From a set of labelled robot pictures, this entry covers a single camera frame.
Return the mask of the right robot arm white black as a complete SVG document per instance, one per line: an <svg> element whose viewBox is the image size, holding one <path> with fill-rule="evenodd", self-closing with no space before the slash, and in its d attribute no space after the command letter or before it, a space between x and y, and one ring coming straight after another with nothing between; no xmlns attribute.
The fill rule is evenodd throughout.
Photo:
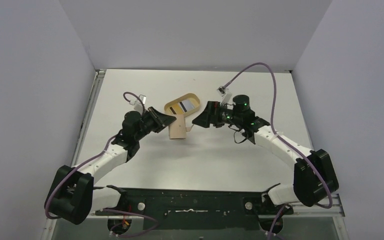
<svg viewBox="0 0 384 240"><path fill-rule="evenodd" d="M339 189L330 155L323 149L302 146L276 131L251 110L247 95L235 96L232 107L219 101L208 101L192 123L202 128L235 126L246 140L269 150L292 169L291 184L279 183L265 191L261 207L266 213L273 214L281 205L289 203L312 207Z"/></svg>

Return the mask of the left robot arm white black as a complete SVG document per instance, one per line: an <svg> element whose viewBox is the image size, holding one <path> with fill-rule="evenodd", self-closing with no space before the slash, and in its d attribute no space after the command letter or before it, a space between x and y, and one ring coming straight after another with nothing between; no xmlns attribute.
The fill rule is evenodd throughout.
<svg viewBox="0 0 384 240"><path fill-rule="evenodd" d="M94 211L109 208L114 214L127 211L123 190L112 185L94 185L118 166L131 160L140 149L140 140L149 133L159 133L176 117L149 107L143 113L132 110L124 115L121 130L110 137L103 150L76 166L61 166L52 181L44 203L49 219L62 218L75 225Z"/></svg>

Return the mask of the beige leather card holder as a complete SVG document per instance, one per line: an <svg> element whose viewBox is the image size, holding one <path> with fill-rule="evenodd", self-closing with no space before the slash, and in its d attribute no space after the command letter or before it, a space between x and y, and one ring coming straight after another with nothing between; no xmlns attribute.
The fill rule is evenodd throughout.
<svg viewBox="0 0 384 240"><path fill-rule="evenodd" d="M170 140L180 140L187 137L194 124L187 126L185 116L182 114L175 114L176 120L168 126L168 136Z"/></svg>

